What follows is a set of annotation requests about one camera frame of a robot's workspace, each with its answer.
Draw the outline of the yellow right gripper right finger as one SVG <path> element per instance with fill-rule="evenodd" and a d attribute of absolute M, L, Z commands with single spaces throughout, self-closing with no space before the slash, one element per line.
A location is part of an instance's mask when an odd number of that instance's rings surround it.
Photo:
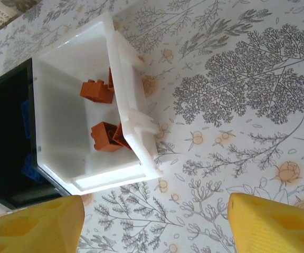
<path fill-rule="evenodd" d="M 304 252 L 304 209 L 232 193 L 227 217 L 238 252 Z"/>

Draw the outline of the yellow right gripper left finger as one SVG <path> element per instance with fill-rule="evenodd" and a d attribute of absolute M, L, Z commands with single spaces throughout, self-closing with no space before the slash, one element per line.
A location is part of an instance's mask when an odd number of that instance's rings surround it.
<path fill-rule="evenodd" d="M 0 252 L 76 252 L 84 224 L 81 196 L 60 197 L 0 217 Z"/>

